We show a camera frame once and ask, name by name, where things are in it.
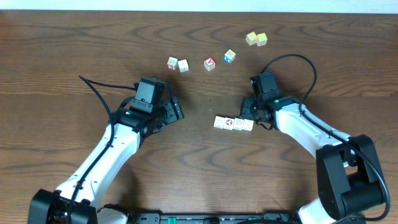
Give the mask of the block with red emblem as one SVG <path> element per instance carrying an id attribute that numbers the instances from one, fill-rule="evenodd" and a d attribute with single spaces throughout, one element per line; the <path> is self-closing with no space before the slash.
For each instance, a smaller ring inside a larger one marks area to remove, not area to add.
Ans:
<path id="1" fill-rule="evenodd" d="M 223 129 L 233 130 L 234 118 L 223 118 Z"/>

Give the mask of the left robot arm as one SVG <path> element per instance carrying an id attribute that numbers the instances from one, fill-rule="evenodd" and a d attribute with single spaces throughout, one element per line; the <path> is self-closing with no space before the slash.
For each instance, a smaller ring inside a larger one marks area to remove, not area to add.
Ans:
<path id="1" fill-rule="evenodd" d="M 134 223 L 134 215 L 117 205 L 99 207 L 124 163 L 146 138 L 183 119 L 177 98 L 163 97 L 170 86 L 143 77 L 116 111 L 108 111 L 105 132 L 82 165 L 53 192 L 40 189 L 30 201 L 28 223 Z"/>

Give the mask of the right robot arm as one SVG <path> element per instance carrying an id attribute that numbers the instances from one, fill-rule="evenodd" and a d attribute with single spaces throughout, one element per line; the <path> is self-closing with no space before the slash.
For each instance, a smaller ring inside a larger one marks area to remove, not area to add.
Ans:
<path id="1" fill-rule="evenodd" d="M 301 223 L 364 223 L 361 212 L 388 203 L 371 138 L 332 128 L 284 96 L 272 72 L 251 77 L 251 85 L 254 96 L 243 99 L 241 117 L 289 135 L 316 160 L 318 198 L 298 210 Z"/>

